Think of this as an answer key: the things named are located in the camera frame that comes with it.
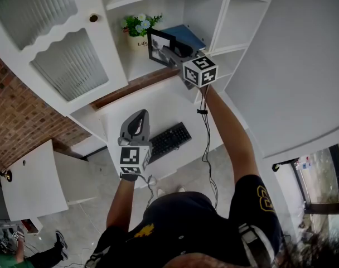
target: green shirt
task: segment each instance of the green shirt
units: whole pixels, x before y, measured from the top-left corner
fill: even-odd
[[[22,263],[16,262],[14,254],[0,253],[0,268],[35,268],[31,262],[24,260]]]

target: white cube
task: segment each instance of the white cube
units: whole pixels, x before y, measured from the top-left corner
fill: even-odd
[[[114,165],[119,174],[142,174],[150,157],[149,146],[118,146]]]
[[[207,56],[183,63],[183,77],[197,87],[204,87],[216,81],[218,66]]]

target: yellow logo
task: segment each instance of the yellow logo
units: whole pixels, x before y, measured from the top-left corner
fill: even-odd
[[[145,227],[143,227],[138,233],[135,234],[135,237],[142,237],[142,236],[149,236],[154,229],[154,225],[149,224]]]
[[[269,199],[267,190],[262,186],[258,186],[258,197],[260,198],[260,207],[265,212],[275,212],[274,207]]]

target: flower pot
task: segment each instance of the flower pot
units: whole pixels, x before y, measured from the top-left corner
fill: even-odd
[[[133,51],[139,50],[147,50],[148,43],[147,43],[147,35],[131,37],[130,35],[127,36],[127,43]]]

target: floor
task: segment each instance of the floor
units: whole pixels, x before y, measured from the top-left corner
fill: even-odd
[[[71,267],[78,268],[84,263],[96,247],[100,235],[105,230],[105,221],[108,210],[119,184],[119,178],[107,150],[101,151],[88,158],[91,163],[91,173],[98,187],[99,197],[82,204],[71,205],[69,210],[40,218],[44,228],[37,236],[28,236],[26,239],[26,255],[31,256],[31,250],[44,251],[53,246],[55,231],[60,230],[68,244],[69,259],[62,261],[59,266],[64,267],[72,263]],[[234,176],[229,156],[220,146],[209,153],[212,164],[212,177],[219,190],[217,212],[228,217],[230,202],[234,194]],[[175,192],[179,185],[185,186],[188,191],[201,192],[207,195],[214,203],[214,194],[209,183],[208,165],[197,159],[180,168],[175,174],[159,180],[153,187],[156,199],[157,187],[166,193]],[[142,220],[151,193],[148,188],[136,189],[134,192],[132,219],[130,229]]]

